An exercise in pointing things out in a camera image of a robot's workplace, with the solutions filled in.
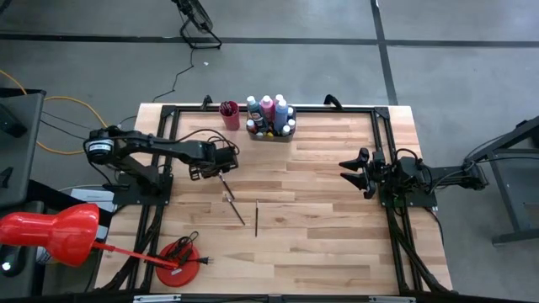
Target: wooden table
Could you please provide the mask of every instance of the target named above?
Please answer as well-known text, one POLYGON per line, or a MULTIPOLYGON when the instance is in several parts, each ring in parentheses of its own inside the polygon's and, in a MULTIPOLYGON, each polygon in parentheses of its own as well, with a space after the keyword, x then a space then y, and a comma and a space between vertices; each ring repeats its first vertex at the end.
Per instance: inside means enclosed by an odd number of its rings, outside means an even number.
MULTIPOLYGON (((142 104, 136 129, 157 131, 161 104, 142 104)), ((420 155, 412 110, 390 107, 397 148, 420 155)), ((165 208, 158 252, 181 236, 198 231, 195 245, 214 258, 196 279, 169 288, 152 279, 152 292, 222 294, 397 294, 387 218, 378 199, 363 199, 343 180, 338 166, 357 156, 360 147, 374 151, 368 114, 300 113, 292 143, 249 140, 246 131, 226 131, 217 113, 182 113, 179 135, 200 128, 222 132, 241 149, 239 168, 226 174, 243 226, 226 203, 218 178, 191 181, 187 166, 173 161, 174 186, 165 208), (254 236, 255 200, 259 199, 259 235, 254 236)), ((382 140, 387 146, 383 124, 382 140)), ((206 140, 211 133, 193 139, 206 140)), ((151 156, 136 155, 149 164, 151 156)), ((127 206, 110 226, 108 244, 132 249, 140 206, 127 206)), ((410 209, 416 249, 447 288, 451 280, 438 226, 428 212, 410 209)), ((126 260, 105 252, 96 287, 110 281, 126 260)), ((403 258, 412 285, 408 258, 403 258)), ((144 265, 139 270, 139 283, 144 265)))

